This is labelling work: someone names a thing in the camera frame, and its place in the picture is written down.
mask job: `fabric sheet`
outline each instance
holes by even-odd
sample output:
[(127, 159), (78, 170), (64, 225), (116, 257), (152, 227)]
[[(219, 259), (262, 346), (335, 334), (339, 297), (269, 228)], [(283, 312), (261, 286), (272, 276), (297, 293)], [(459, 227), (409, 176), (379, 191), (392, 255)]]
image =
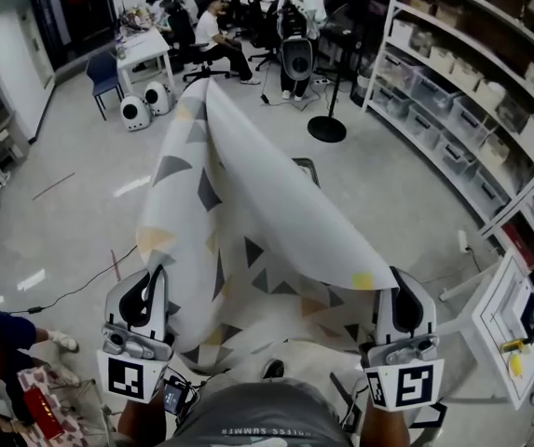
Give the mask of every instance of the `fabric sheet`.
[(369, 291), (397, 286), (320, 188), (211, 79), (178, 103), (137, 239), (149, 270), (166, 270), (174, 348), (203, 373), (286, 340), (356, 352)]

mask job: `white floor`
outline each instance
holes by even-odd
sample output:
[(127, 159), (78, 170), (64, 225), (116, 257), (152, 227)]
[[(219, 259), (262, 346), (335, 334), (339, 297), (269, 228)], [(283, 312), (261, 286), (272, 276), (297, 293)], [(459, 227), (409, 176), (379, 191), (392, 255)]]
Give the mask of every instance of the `white floor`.
[[(215, 69), (223, 66), (224, 62), (218, 62)], [(279, 65), (272, 65), (266, 84), (265, 93), (273, 104), (281, 102), (279, 70)], [(181, 76), (176, 76), (180, 84)], [(265, 72), (257, 76), (264, 78)], [(372, 115), (364, 115), (349, 100), (347, 83), (342, 85), (345, 92), (339, 95), (335, 115), (346, 124), (348, 138), (327, 144), (312, 139), (307, 132), (310, 118), (326, 113), (322, 87), (316, 88), (321, 100), (299, 112), (291, 104), (264, 105), (260, 100), (262, 87), (217, 79), (285, 154), (311, 158), (323, 192), (390, 264), (427, 281), (425, 286), (434, 294), (476, 273), (471, 256), (459, 252), (458, 228), (469, 234), (482, 266), (495, 260), (486, 244), (474, 236), (473, 219), (444, 180), (391, 128)], [(146, 189), (134, 188), (121, 196), (115, 192), (152, 173), (171, 115), (157, 119), (149, 129), (128, 133), (121, 123), (116, 95), (104, 98), (108, 121), (103, 122), (90, 90), (83, 74), (56, 89), (30, 157), (13, 170), (9, 186), (0, 192), (2, 310), (50, 305), (111, 265), (112, 252), (120, 258), (134, 246)], [(316, 96), (309, 90), (307, 101), (310, 98)], [(119, 266), (119, 272), (127, 275), (140, 267), (142, 262), (133, 254)], [(35, 274), (40, 279), (37, 284), (19, 288)], [(29, 317), (41, 327), (69, 332), (77, 339), (79, 353), (62, 355), (62, 362), (83, 378), (97, 377), (95, 351), (102, 344), (104, 297), (115, 283), (116, 272), (109, 270), (84, 291)], [(33, 352), (42, 359), (58, 357), (52, 346), (36, 346)], [(447, 362), (455, 365), (451, 371), (460, 375), (472, 367), (471, 355), (459, 339), (446, 343), (444, 352), (448, 353)], [(294, 357), (285, 360), (290, 373), (301, 375), (298, 366), (304, 366), (313, 375), (328, 376), (325, 369), (317, 369), (316, 360), (309, 365), (305, 359), (300, 365), (294, 365), (299, 361)], [(456, 376), (449, 375), (446, 382), (454, 385)], [(474, 374), (468, 387), (483, 388), (484, 382)], [(121, 405), (107, 400), (116, 409)], [(517, 413), (509, 405), (451, 405), (444, 432), (435, 445), (523, 445), (532, 433), (533, 412), (528, 405)]]

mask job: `black stand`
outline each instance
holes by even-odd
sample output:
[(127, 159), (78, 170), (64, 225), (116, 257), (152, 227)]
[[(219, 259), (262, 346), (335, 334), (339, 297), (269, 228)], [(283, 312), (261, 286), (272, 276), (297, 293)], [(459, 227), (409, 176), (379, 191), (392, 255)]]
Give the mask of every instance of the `black stand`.
[(308, 122), (308, 132), (313, 138), (323, 142), (341, 142), (348, 134), (348, 130), (342, 122), (337, 121), (333, 117), (335, 111), (335, 104), (337, 101), (337, 94), (339, 92), (339, 85), (341, 84), (341, 73), (345, 67), (345, 61), (348, 58), (348, 51), (343, 50), (341, 56), (341, 64), (339, 65), (339, 71), (337, 72), (337, 78), (335, 80), (335, 90), (333, 91), (333, 101), (329, 108), (329, 115), (317, 115)]

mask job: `round white device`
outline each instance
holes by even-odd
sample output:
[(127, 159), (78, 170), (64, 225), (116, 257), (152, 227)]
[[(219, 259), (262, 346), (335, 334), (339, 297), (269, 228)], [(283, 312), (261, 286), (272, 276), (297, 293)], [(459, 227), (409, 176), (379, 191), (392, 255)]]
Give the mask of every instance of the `round white device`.
[(130, 132), (148, 128), (151, 124), (148, 103), (140, 96), (126, 96), (121, 102), (121, 119)]
[(166, 115), (173, 107), (173, 95), (158, 81), (151, 81), (144, 90), (144, 98), (153, 115)]

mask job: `shelving unit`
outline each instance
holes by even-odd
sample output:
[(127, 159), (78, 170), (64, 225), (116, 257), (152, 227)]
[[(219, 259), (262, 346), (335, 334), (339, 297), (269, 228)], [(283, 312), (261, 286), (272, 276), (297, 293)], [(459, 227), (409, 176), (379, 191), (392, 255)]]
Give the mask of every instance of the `shelving unit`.
[[(504, 24), (508, 28), (511, 28), (514, 32), (517, 32), (520, 35), (523, 35), (529, 42), (534, 45), (534, 33), (532, 33), (528, 28), (526, 28), (522, 22), (514, 19), (510, 15), (506, 14), (504, 11), (500, 10), (497, 7), (494, 7), (492, 4), (486, 0), (467, 0), (468, 2), (474, 3), (479, 8), (483, 9), (485, 12), (491, 14), (496, 18), (498, 25)], [(363, 109), (366, 111), (368, 108), (372, 109), (375, 113), (381, 116), (385, 121), (395, 127), (416, 149), (420, 151), (425, 157), (427, 157), (430, 162), (445, 176), (445, 178), (458, 190), (462, 195), (463, 199), (471, 206), (474, 212), (478, 214), (480, 219), (483, 222), (483, 226), (480, 228), (479, 234), (486, 238), (493, 238), (496, 240), (495, 243), (498, 243), (503, 250), (508, 250), (510, 248), (516, 248), (517, 244), (520, 243), (519, 240), (511, 240), (510, 236), (507, 235), (507, 232), (503, 230), (505, 224), (516, 224), (525, 228), (525, 232), (529, 232), (529, 236), (534, 238), (534, 173), (525, 178), (526, 183), (523, 187), (515, 187), (510, 184), (510, 181), (513, 180), (513, 177), (510, 177), (510, 174), (507, 173), (506, 168), (503, 166), (492, 166), (487, 163), (483, 163), (480, 159), (479, 147), (475, 144), (469, 142), (464, 137), (460, 137), (457, 131), (454, 131), (449, 124), (449, 121), (446, 117), (436, 116), (436, 120), (445, 128), (445, 130), (451, 133), (456, 137), (459, 142), (465, 146), (478, 160), (478, 163), (481, 167), (484, 167), (486, 171), (491, 175), (492, 179), (499, 185), (499, 187), (505, 192), (506, 195), (510, 198), (510, 201), (506, 206), (502, 208), (498, 213), (488, 216), (484, 213), (481, 207), (478, 205), (476, 200), (472, 198), (468, 191), (467, 183), (461, 180), (460, 177), (456, 176), (444, 162), (438, 160), (439, 157), (434, 153), (432, 149), (424, 146), (418, 137), (416, 137), (410, 130), (405, 126), (405, 122), (402, 120), (389, 115), (385, 109), (372, 101), (373, 91), (374, 91), (374, 82), (380, 79), (384, 79), (387, 83), (392, 83), (388, 79), (384, 78), (379, 72), (381, 68), (381, 62), (383, 55), (387, 46), (394, 47), (402, 51), (405, 55), (411, 59), (421, 63), (424, 67), (431, 68), (437, 75), (441, 76), (453, 86), (458, 88), (463, 95), (475, 102), (480, 108), (482, 108), (486, 114), (498, 124), (500, 128), (500, 134), (507, 133), (508, 137), (512, 140), (517, 147), (521, 149), (521, 152), (516, 152), (515, 155), (521, 157), (527, 157), (534, 167), (534, 152), (530, 150), (529, 147), (526, 147), (520, 134), (512, 132), (509, 130), (505, 123), (500, 119), (497, 111), (495, 109), (489, 108), (484, 101), (480, 101), (479, 97), (471, 89), (465, 88), (459, 84), (458, 81), (455, 81), (450, 74), (445, 74), (442, 71), (439, 71), (434, 64), (431, 63), (430, 59), (422, 56), (417, 51), (409, 47), (403, 42), (399, 42), (390, 38), (390, 30), (393, 20), (401, 14), (409, 14), (412, 18), (418, 20), (423, 20), (429, 25), (432, 25), (439, 34), (448, 34), (453, 38), (459, 40), (461, 44), (467, 46), (468, 48), (474, 50), (477, 54), (481, 55), (490, 62), (494, 67), (496, 67), (502, 74), (506, 77), (505, 81), (511, 81), (513, 88), (520, 88), (523, 91), (519, 93), (526, 95), (532, 101), (534, 101), (534, 88), (524, 79), (522, 76), (517, 74), (512, 70), (504, 61), (502, 61), (490, 48), (486, 47), (479, 41), (475, 40), (468, 34), (454, 28), (453, 26), (445, 23), (442, 20), (437, 19), (433, 15), (424, 13), (416, 8), (413, 8), (405, 3), (400, 2), (399, 0), (390, 0), (389, 12), (387, 15), (387, 20), (384, 27), (383, 41), (378, 52), (372, 77), (370, 78), (370, 85), (366, 92), (366, 97), (363, 104)], [(529, 241), (531, 245), (534, 246), (534, 240)], [(526, 267), (526, 256), (522, 255), (518, 250), (517, 259), (522, 267)]]

